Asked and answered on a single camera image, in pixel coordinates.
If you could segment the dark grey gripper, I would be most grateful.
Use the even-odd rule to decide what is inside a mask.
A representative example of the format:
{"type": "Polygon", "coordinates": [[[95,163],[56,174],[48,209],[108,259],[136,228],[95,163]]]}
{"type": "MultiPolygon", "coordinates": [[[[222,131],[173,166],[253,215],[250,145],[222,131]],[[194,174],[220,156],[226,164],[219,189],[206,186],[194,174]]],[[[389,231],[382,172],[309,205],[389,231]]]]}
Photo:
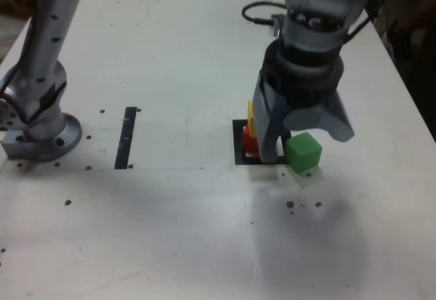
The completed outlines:
{"type": "Polygon", "coordinates": [[[336,90],[334,74],[304,78],[260,70],[253,94],[253,119],[261,161],[277,161],[277,140],[290,131],[324,130],[342,143],[353,138],[354,130],[336,90]],[[287,114],[288,106],[294,109],[287,114]]]}

